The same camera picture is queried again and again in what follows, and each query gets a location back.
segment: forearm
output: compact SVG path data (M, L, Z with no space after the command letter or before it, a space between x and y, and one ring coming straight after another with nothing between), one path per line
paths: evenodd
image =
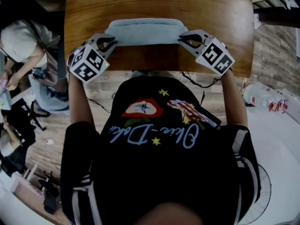
M240 95L233 73L228 70L222 76L222 87L227 124L239 124L248 126L245 102Z
M69 106L71 124L86 121L95 128L93 115L85 95L83 84L71 73L69 79Z
M16 72L16 77L18 79L22 78L26 73L32 70L42 60L43 56L44 54L29 57L27 62L21 67L21 69Z
M14 64L15 63L11 59L8 59L5 64L4 70L9 72L9 70L11 70L11 68L13 67Z

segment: folded towel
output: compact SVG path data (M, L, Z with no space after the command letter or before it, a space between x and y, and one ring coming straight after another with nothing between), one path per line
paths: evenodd
M176 19L136 18L116 20L105 33L115 37L117 46L178 44L179 36L188 29Z

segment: person's left arm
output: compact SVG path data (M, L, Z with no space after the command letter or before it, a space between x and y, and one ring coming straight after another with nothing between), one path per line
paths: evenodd
M27 62L10 78L6 89L14 90L18 86L19 80L42 60L44 54L43 48L37 44Z

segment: wooden table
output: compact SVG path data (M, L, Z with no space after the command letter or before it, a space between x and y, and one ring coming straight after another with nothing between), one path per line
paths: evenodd
M254 48L251 0L67 0L65 54L117 19L174 18L189 30L202 29L224 42L236 60L236 76L250 77ZM179 45L116 47L110 70L210 72Z

